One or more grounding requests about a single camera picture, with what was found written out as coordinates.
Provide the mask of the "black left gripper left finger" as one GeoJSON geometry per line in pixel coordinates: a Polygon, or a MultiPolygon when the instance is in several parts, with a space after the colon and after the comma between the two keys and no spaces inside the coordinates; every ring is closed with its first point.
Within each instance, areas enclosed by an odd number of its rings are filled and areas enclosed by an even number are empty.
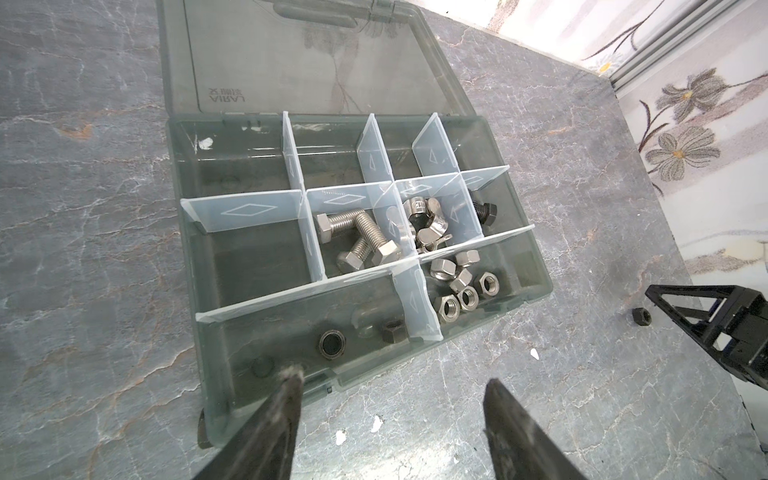
{"type": "Polygon", "coordinates": [[[300,422],[304,371],[280,373],[277,389],[199,472],[198,479],[288,479],[300,422]]]}

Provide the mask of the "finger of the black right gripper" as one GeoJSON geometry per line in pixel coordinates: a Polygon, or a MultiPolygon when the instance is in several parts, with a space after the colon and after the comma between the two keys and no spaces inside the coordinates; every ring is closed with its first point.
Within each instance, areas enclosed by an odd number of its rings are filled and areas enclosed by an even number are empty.
{"type": "Polygon", "coordinates": [[[646,297],[715,360],[749,360],[750,344],[737,335],[750,308],[750,290],[736,285],[651,285],[646,297]],[[707,309],[674,306],[667,297],[713,300],[707,309]]]}

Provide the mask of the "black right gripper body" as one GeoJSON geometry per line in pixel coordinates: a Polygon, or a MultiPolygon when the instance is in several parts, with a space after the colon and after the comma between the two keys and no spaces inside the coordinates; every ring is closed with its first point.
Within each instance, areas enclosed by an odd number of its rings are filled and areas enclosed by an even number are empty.
{"type": "Polygon", "coordinates": [[[745,382],[767,389],[767,300],[757,290],[730,286],[718,311],[719,330],[730,340],[720,360],[745,382]]]}

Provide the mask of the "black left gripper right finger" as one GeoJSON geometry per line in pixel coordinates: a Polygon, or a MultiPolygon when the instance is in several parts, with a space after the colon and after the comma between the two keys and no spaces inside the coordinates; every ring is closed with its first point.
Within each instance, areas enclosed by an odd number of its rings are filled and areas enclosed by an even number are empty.
{"type": "Polygon", "coordinates": [[[499,379],[488,381],[483,411],[497,479],[585,479],[499,379]]]}

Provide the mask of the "silver wing nut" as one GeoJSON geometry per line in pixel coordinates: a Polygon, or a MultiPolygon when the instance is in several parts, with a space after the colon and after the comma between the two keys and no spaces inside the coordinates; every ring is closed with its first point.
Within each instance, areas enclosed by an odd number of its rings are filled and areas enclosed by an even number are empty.
{"type": "Polygon", "coordinates": [[[425,228],[436,216],[442,217],[442,206],[437,198],[414,196],[403,201],[403,208],[411,225],[425,228]]]}
{"type": "Polygon", "coordinates": [[[432,252],[453,238],[448,232],[449,224],[442,218],[435,217],[424,228],[416,233],[416,244],[419,249],[426,252],[432,252]]]}

